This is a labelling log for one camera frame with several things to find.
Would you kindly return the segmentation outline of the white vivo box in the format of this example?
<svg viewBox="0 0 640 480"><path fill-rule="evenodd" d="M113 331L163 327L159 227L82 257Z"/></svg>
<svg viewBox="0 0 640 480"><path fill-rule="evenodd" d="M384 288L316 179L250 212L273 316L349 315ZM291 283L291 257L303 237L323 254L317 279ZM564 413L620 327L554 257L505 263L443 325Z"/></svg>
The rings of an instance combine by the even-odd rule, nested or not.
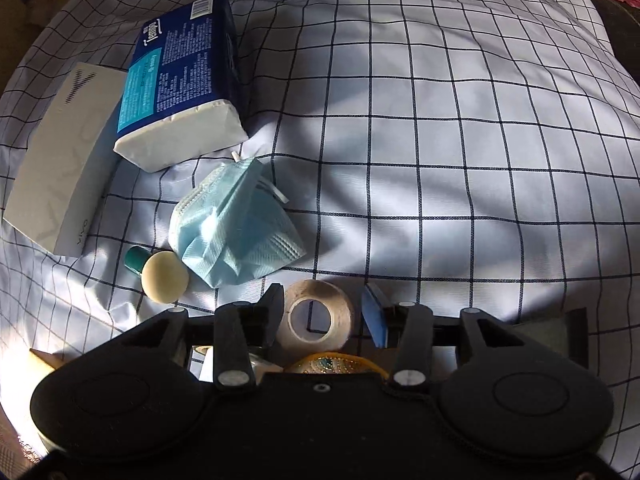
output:
<svg viewBox="0 0 640 480"><path fill-rule="evenodd" d="M121 70L76 64L29 139L3 220L53 255L84 250L117 160L125 81Z"/></svg>

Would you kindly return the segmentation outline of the white checked bed cover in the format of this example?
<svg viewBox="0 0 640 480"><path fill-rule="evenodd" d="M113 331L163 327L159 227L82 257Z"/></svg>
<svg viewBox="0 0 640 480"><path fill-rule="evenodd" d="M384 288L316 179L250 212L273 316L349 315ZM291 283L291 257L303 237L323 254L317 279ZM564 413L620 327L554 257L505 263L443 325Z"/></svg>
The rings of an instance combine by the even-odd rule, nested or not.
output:
<svg viewBox="0 0 640 480"><path fill-rule="evenodd" d="M1 191L75 64L128 65L194 0L70 0L1 98ZM639 474L639 88L589 0L230 0L241 148L306 255L274 277L364 283L440 315L584 308L615 411L601 453Z"/></svg>

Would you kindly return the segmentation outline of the orange navy plush toy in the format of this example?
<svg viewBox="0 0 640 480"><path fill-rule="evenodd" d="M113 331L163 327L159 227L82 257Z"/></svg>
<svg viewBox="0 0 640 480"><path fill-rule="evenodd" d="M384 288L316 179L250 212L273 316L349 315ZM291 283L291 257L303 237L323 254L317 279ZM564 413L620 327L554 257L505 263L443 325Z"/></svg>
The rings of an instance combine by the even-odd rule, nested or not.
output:
<svg viewBox="0 0 640 480"><path fill-rule="evenodd" d="M303 359L289 366L287 373L296 374L364 374L375 373L388 379L388 373L378 364L363 358L341 352L320 352L305 356Z"/></svg>

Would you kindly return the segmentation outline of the teal bottle with cream cap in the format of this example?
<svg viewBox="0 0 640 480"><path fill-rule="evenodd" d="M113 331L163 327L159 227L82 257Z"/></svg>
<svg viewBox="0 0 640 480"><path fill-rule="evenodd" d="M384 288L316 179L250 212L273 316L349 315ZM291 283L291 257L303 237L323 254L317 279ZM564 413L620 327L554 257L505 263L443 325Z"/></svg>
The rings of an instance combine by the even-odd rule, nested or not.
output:
<svg viewBox="0 0 640 480"><path fill-rule="evenodd" d="M143 247L131 247L124 266L140 278L143 292L157 304L173 304L189 287L188 268L170 250L152 254Z"/></svg>

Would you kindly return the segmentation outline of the white tape roll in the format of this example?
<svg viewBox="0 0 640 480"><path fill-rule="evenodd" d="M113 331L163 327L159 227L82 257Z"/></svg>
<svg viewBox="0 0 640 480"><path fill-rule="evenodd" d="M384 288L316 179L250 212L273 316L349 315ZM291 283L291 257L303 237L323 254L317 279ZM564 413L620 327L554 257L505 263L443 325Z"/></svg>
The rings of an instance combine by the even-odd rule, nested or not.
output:
<svg viewBox="0 0 640 480"><path fill-rule="evenodd" d="M277 342L292 359L341 350L354 316L352 302L337 286L316 280L294 283L285 291Z"/></svg>

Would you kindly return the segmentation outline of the light blue face mask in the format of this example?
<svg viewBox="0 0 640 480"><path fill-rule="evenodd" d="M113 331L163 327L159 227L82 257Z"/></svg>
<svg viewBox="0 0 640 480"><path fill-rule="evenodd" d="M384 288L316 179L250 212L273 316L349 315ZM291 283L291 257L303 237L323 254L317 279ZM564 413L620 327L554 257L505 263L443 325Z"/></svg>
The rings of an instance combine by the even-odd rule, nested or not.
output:
<svg viewBox="0 0 640 480"><path fill-rule="evenodd" d="M285 204L259 160L227 162L175 206L168 243L211 288L254 281L306 255Z"/></svg>

